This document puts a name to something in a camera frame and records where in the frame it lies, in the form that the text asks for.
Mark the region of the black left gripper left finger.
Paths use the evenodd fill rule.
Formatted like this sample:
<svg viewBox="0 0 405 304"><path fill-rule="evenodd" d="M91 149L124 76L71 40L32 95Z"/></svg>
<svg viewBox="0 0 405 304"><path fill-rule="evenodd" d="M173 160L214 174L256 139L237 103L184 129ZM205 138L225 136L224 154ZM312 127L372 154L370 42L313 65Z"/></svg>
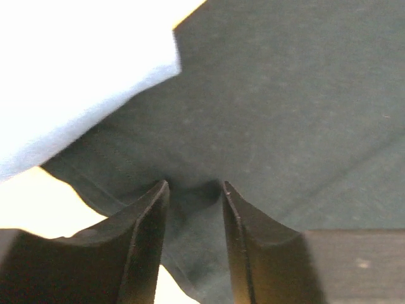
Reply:
<svg viewBox="0 0 405 304"><path fill-rule="evenodd" d="M170 190L137 201L71 237L1 230L2 303L152 303Z"/></svg>

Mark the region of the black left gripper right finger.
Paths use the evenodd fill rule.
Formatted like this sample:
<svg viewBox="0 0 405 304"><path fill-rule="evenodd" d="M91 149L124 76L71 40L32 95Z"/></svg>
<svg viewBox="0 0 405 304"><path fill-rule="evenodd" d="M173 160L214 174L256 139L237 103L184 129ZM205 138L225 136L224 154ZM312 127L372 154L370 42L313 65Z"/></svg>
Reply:
<svg viewBox="0 0 405 304"><path fill-rule="evenodd" d="M223 183L230 280L235 303L325 303L304 236L273 220Z"/></svg>

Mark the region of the black t-shirt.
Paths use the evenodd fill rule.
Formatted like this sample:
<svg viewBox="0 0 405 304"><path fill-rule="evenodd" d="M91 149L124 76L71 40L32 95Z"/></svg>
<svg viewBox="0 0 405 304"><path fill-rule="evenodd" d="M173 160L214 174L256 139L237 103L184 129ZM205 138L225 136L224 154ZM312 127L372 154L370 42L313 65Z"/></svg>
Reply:
<svg viewBox="0 0 405 304"><path fill-rule="evenodd" d="M404 227L403 1L207 1L175 37L182 72L44 169L105 216L168 181L187 295L233 301L223 181L293 229Z"/></svg>

